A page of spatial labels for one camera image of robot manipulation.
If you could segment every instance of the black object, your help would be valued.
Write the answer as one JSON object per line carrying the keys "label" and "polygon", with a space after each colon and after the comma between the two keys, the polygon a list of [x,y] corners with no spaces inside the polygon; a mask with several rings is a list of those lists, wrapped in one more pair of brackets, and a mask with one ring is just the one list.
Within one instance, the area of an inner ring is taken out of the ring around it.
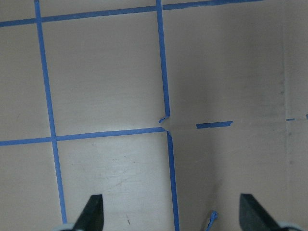
{"label": "black object", "polygon": [[251,194],[241,194],[240,225],[243,231],[288,231],[281,228]]}
{"label": "black object", "polygon": [[73,229],[64,231],[102,231],[103,226],[103,196],[101,194],[92,195]]}

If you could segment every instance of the blue tape strip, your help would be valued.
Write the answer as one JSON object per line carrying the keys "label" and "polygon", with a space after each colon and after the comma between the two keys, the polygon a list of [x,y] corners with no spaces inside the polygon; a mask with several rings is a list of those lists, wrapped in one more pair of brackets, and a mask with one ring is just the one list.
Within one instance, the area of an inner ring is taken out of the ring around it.
{"label": "blue tape strip", "polygon": [[213,223],[214,223],[214,220],[218,218],[218,215],[217,215],[217,212],[216,211],[213,211],[212,214],[211,214],[211,217],[210,217],[210,222],[207,226],[207,229],[205,231],[209,231],[210,228],[212,227]]}
{"label": "blue tape strip", "polygon": [[35,22],[36,22],[35,18],[13,20],[13,21],[0,22],[0,27],[27,25],[27,24],[34,24]]}
{"label": "blue tape strip", "polygon": [[163,11],[162,11],[161,0],[156,0],[156,11],[157,11],[159,50],[160,50],[160,64],[161,64],[161,69],[162,69],[163,92],[164,92],[165,114],[166,114],[166,116],[164,118],[162,118],[158,121],[159,123],[161,123],[165,119],[170,117],[170,103],[169,103],[168,78],[167,78],[167,62],[166,62]]}
{"label": "blue tape strip", "polygon": [[110,15],[119,15],[119,14],[128,14],[128,13],[143,13],[143,12],[153,12],[156,10],[155,6],[145,6],[145,7],[136,7],[136,8],[126,8],[118,10],[107,10],[107,11],[95,11],[87,13],[73,13],[65,14],[58,16],[49,16],[43,17],[42,22],[55,22],[79,18],[92,18],[92,17],[101,17],[101,16],[110,16]]}
{"label": "blue tape strip", "polygon": [[175,177],[174,167],[174,155],[173,155],[173,141],[169,131],[167,131],[168,141],[168,154],[169,154],[169,168],[170,168],[170,181],[171,181],[171,192],[172,192],[172,204],[173,204],[173,218],[174,218],[174,229],[180,231],[179,223],[179,209],[178,209],[178,198],[177,198],[177,185]]}
{"label": "blue tape strip", "polygon": [[205,123],[205,124],[196,124],[197,129],[202,128],[219,128],[219,127],[229,127],[233,121],[225,121],[225,122],[216,122],[216,123]]}
{"label": "blue tape strip", "polygon": [[30,144],[30,143],[45,143],[45,142],[51,142],[51,137],[14,140],[14,141],[0,141],[0,146]]}
{"label": "blue tape strip", "polygon": [[38,42],[39,42],[39,50],[40,50],[40,56],[41,56],[41,62],[42,62],[43,77],[44,77],[44,86],[45,86],[47,110],[48,110],[48,117],[49,117],[49,125],[50,125],[50,131],[51,131],[51,141],[52,141],[54,164],[55,164],[58,191],[59,191],[62,222],[66,223],[67,219],[66,219],[66,209],[65,209],[65,203],[64,203],[63,184],[62,184],[62,177],[61,177],[61,170],[60,170],[58,145],[56,141],[56,130],[55,130],[54,118],[53,118],[51,91],[50,91],[50,86],[49,86],[48,68],[47,68],[47,61],[46,61],[46,53],[45,53],[45,45],[44,45],[44,38],[43,38],[43,28],[42,28],[42,19],[40,15],[39,0],[34,0],[34,6],[35,6],[35,15],[36,15],[36,20],[37,20]]}
{"label": "blue tape strip", "polygon": [[197,6],[218,6],[218,5],[224,5],[224,4],[252,2],[252,1],[262,1],[262,0],[210,0],[210,1],[196,1],[196,2],[167,4],[167,5],[163,5],[163,9],[164,10],[176,10],[176,9],[184,9],[184,8],[197,7]]}
{"label": "blue tape strip", "polygon": [[163,128],[141,128],[141,129],[122,130],[122,131],[103,131],[103,132],[85,133],[77,135],[57,136],[57,141],[79,140],[79,139],[107,137],[107,136],[126,136],[126,135],[136,135],[136,134],[155,133],[164,131],[165,129]]}

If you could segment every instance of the blue tape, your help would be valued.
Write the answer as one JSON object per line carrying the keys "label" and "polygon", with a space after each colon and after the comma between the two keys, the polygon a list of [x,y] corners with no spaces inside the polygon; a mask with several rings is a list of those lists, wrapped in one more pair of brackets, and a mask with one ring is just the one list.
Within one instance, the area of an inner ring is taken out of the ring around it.
{"label": "blue tape", "polygon": [[155,133],[164,131],[166,130],[163,128],[141,128],[141,129],[122,130],[122,131],[103,131],[103,132],[84,133],[77,135],[57,136],[57,141],[79,140],[79,139],[107,137],[107,136],[126,136],[126,135],[136,135],[136,134]]}
{"label": "blue tape", "polygon": [[87,12],[87,13],[73,13],[73,14],[65,14],[65,15],[58,15],[58,16],[43,17],[42,22],[55,22],[55,21],[63,21],[63,20],[71,20],[71,19],[101,17],[101,16],[110,16],[110,15],[119,15],[119,14],[128,14],[128,13],[153,12],[155,10],[156,10],[155,6],[145,6],[145,7],[118,9],[118,10],[95,11],[95,12]]}
{"label": "blue tape", "polygon": [[51,137],[14,140],[14,141],[0,141],[0,146],[30,144],[30,143],[45,143],[45,142],[51,142]]}
{"label": "blue tape", "polygon": [[262,0],[210,0],[210,1],[196,1],[196,2],[186,2],[186,3],[176,3],[163,5],[164,10],[176,10],[184,9],[189,7],[197,6],[218,6],[230,3],[242,3],[242,2],[252,2],[252,1],[262,1]]}
{"label": "blue tape", "polygon": [[164,92],[165,114],[166,114],[165,117],[163,117],[162,119],[160,119],[158,121],[159,123],[161,123],[165,119],[170,117],[170,103],[169,103],[168,78],[167,78],[167,62],[166,62],[163,11],[162,11],[161,0],[156,0],[156,11],[157,11],[160,64],[161,64],[161,69],[162,69],[163,92]]}
{"label": "blue tape", "polygon": [[44,46],[43,28],[42,28],[42,19],[40,15],[39,0],[34,0],[34,6],[35,6],[35,15],[36,15],[36,20],[37,20],[38,42],[39,42],[39,50],[40,50],[40,56],[41,56],[41,62],[42,62],[43,77],[44,77],[44,86],[45,86],[47,110],[48,110],[49,125],[50,125],[50,132],[51,132],[54,164],[55,164],[58,191],[59,191],[62,222],[66,223],[67,219],[66,219],[66,209],[65,209],[65,202],[64,202],[63,184],[62,184],[62,177],[61,177],[61,170],[60,170],[58,145],[56,141],[56,130],[55,130],[55,124],[54,124],[54,118],[53,118],[51,91],[50,91],[50,86],[49,86],[48,68],[47,68],[46,53],[45,53],[45,46]]}
{"label": "blue tape", "polygon": [[27,25],[27,24],[34,24],[35,22],[36,22],[35,18],[13,20],[13,21],[0,22],[0,27]]}
{"label": "blue tape", "polygon": [[197,129],[229,127],[229,126],[231,126],[232,123],[233,123],[233,121],[205,123],[205,124],[196,124],[196,127],[197,127]]}
{"label": "blue tape", "polygon": [[175,231],[180,231],[177,186],[176,186],[174,155],[173,155],[173,141],[172,141],[172,137],[169,131],[167,131],[167,141],[168,141],[169,169],[170,169],[171,193],[172,193],[172,204],[173,204],[174,229]]}
{"label": "blue tape", "polygon": [[212,227],[213,223],[214,223],[214,220],[218,218],[218,215],[217,215],[217,212],[216,211],[213,211],[212,214],[211,214],[211,217],[210,217],[210,222],[207,226],[207,229],[205,231],[209,231],[210,228]]}

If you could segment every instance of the short blue tape piece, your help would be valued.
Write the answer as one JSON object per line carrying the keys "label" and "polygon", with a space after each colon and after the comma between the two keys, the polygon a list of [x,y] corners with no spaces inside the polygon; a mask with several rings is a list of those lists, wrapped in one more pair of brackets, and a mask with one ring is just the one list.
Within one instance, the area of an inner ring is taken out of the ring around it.
{"label": "short blue tape piece", "polygon": [[209,231],[210,228],[212,227],[213,223],[214,223],[214,220],[218,218],[218,215],[217,215],[217,212],[216,211],[213,211],[212,214],[211,214],[211,217],[210,217],[210,222],[206,228],[205,231]]}
{"label": "short blue tape piece", "polygon": [[175,231],[180,231],[177,185],[176,185],[174,155],[173,155],[173,141],[172,141],[172,136],[169,131],[167,131],[167,141],[168,141],[169,169],[170,169],[171,193],[172,193],[172,204],[173,204],[174,228],[175,228]]}
{"label": "short blue tape piece", "polygon": [[229,126],[231,126],[232,123],[233,123],[233,121],[205,123],[205,124],[196,124],[196,127],[197,127],[197,129],[229,127]]}
{"label": "short blue tape piece", "polygon": [[196,2],[167,4],[167,5],[163,5],[163,9],[164,10],[176,10],[176,9],[184,9],[184,8],[197,7],[197,6],[218,6],[218,5],[231,4],[231,3],[254,2],[254,1],[262,1],[262,0],[210,0],[210,1],[196,1]]}
{"label": "short blue tape piece", "polygon": [[30,144],[30,143],[45,143],[45,142],[51,142],[51,137],[14,140],[14,141],[0,141],[0,146]]}
{"label": "short blue tape piece", "polygon": [[50,91],[50,85],[49,85],[48,68],[47,68],[47,61],[46,61],[46,53],[45,53],[45,45],[44,45],[44,38],[43,38],[43,28],[42,28],[42,19],[40,15],[39,0],[34,0],[34,6],[35,6],[35,15],[36,15],[36,20],[37,20],[38,42],[39,42],[39,50],[40,50],[40,56],[41,56],[41,62],[42,62],[43,77],[44,77],[47,111],[48,111],[49,125],[50,125],[50,131],[51,131],[51,141],[52,141],[53,157],[54,157],[54,164],[55,164],[58,191],[59,191],[62,222],[67,223],[64,193],[63,193],[63,184],[62,184],[62,177],[61,177],[61,170],[60,170],[60,160],[59,160],[59,153],[58,153],[58,145],[56,141],[56,130],[55,130],[55,124],[54,124],[54,118],[53,118],[51,91]]}
{"label": "short blue tape piece", "polygon": [[63,21],[71,19],[92,18],[92,17],[101,17],[101,16],[110,16],[110,15],[119,15],[128,13],[143,13],[143,12],[153,12],[153,11],[156,11],[155,6],[145,6],[145,7],[126,8],[126,9],[107,10],[107,11],[95,11],[87,13],[73,13],[73,14],[65,14],[58,16],[43,17],[42,22],[55,22],[55,21]]}
{"label": "short blue tape piece", "polygon": [[34,23],[36,23],[35,18],[29,18],[29,19],[0,22],[0,27],[27,25],[27,24],[34,24]]}
{"label": "short blue tape piece", "polygon": [[170,117],[170,103],[169,103],[169,90],[168,90],[168,78],[167,78],[167,62],[166,62],[166,50],[165,50],[165,38],[164,38],[163,11],[162,11],[161,0],[156,0],[156,10],[157,10],[160,64],[161,64],[161,69],[162,69],[163,92],[164,92],[165,114],[166,114],[164,118],[158,121],[159,123],[162,123],[165,119]]}
{"label": "short blue tape piece", "polygon": [[76,135],[57,136],[57,141],[79,140],[88,138],[108,137],[108,136],[126,136],[145,133],[164,132],[163,128],[141,128],[133,130],[121,130],[121,131],[103,131],[94,133],[84,133]]}

